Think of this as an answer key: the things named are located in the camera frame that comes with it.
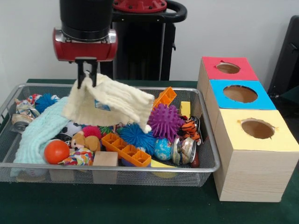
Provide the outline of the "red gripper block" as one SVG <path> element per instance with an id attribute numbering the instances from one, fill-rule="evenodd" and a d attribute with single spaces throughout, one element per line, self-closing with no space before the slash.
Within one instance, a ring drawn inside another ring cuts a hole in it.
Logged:
<path id="1" fill-rule="evenodd" d="M 67 38 L 62 31 L 53 31 L 54 52 L 59 61 L 74 62 L 76 58 L 95 58 L 98 62 L 112 61 L 116 55 L 118 39 L 115 31 L 109 31 L 108 36 L 98 42 L 79 42 Z M 97 84 L 98 62 L 90 61 L 92 70 L 90 79 L 92 87 Z M 86 61 L 77 61 L 78 65 L 78 89 L 86 77 L 84 72 L 84 63 Z"/>

